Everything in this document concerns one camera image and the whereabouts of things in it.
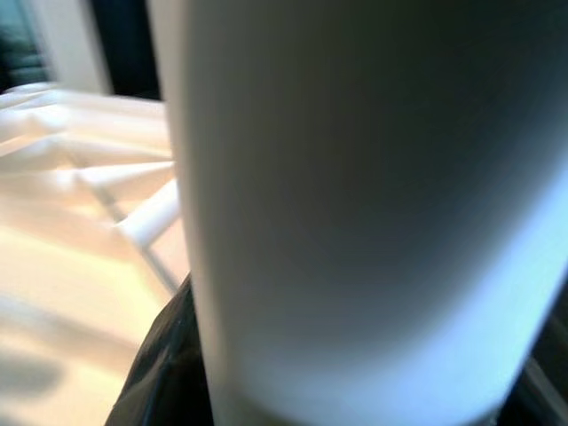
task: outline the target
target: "white cylinder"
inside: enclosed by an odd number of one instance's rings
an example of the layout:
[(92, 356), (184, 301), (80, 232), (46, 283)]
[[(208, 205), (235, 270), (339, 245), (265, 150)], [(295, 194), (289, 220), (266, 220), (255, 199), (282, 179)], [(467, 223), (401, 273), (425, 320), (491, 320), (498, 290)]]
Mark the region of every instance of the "white cylinder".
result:
[(568, 257), (568, 45), (482, 3), (151, 2), (217, 426), (506, 397)]

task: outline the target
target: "black object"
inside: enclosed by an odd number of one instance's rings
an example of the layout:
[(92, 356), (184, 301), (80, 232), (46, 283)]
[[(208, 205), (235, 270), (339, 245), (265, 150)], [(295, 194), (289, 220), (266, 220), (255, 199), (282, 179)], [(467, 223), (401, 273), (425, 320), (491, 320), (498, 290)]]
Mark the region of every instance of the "black object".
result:
[(106, 426), (212, 424), (187, 277), (150, 328)]
[(145, 0), (91, 0), (114, 93), (160, 99)]

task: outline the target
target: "black plastic bag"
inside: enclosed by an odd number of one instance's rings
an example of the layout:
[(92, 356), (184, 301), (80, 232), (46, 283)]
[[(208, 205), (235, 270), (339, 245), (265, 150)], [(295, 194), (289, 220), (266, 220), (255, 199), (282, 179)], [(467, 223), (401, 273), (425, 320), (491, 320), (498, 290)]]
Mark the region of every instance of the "black plastic bag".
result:
[(106, 426), (212, 424), (187, 277), (150, 328)]

